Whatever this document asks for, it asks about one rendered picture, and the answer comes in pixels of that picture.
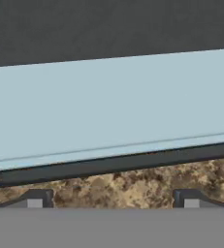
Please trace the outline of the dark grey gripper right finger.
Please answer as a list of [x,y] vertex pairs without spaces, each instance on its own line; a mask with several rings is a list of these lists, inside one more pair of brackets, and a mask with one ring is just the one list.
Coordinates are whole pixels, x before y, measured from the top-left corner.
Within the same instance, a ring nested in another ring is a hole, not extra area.
[[173,208],[224,207],[224,202],[213,200],[197,189],[175,189],[173,198]]

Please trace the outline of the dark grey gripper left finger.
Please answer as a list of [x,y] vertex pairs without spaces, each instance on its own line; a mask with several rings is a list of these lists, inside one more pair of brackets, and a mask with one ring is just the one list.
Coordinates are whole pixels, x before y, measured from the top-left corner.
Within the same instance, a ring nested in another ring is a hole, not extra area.
[[16,199],[0,203],[0,207],[53,208],[53,191],[50,189],[31,189]]

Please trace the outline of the pale blue cupboard front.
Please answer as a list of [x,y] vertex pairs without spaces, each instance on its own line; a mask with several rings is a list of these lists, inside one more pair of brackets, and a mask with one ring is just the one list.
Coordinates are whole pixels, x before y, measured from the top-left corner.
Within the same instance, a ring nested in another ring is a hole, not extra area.
[[224,49],[0,67],[0,171],[224,142]]

